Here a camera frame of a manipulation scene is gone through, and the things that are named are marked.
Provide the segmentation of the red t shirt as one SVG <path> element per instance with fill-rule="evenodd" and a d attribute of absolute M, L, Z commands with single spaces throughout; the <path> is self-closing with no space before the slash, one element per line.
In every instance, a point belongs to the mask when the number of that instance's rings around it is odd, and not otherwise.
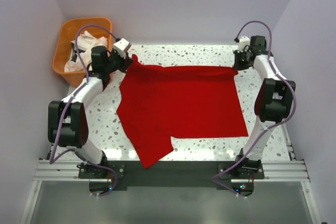
<path fill-rule="evenodd" d="M 117 115 L 144 168 L 173 152 L 172 138 L 247 137 L 231 67 L 143 65 L 120 84 Z"/>

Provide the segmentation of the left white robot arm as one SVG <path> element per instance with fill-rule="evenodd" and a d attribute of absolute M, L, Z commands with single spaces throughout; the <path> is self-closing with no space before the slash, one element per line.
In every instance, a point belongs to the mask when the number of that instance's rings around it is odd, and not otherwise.
<path fill-rule="evenodd" d="M 67 152 L 74 152 L 81 160 L 91 164 L 90 171 L 97 178 L 108 174 L 109 165 L 104 152 L 89 140 L 86 108 L 109 84 L 110 74 L 119 70 L 125 73 L 133 63 L 129 57 L 130 44 L 113 44 L 109 51 L 105 46 L 91 50 L 91 64 L 87 76 L 70 95 L 48 106 L 48 140 L 53 144 L 49 158 L 52 164 Z"/>

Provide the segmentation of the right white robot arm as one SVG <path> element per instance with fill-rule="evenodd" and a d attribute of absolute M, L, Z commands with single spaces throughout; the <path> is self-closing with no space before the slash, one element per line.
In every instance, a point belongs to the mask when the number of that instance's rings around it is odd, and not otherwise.
<path fill-rule="evenodd" d="M 274 128 L 292 117 L 296 108 L 296 83 L 280 73 L 272 53 L 266 50 L 264 36 L 242 36 L 236 37 L 234 41 L 238 43 L 238 48 L 233 51 L 233 69 L 242 71 L 253 68 L 262 80 L 254 104 L 256 122 L 234 165 L 235 175 L 246 178 L 259 168 Z"/>

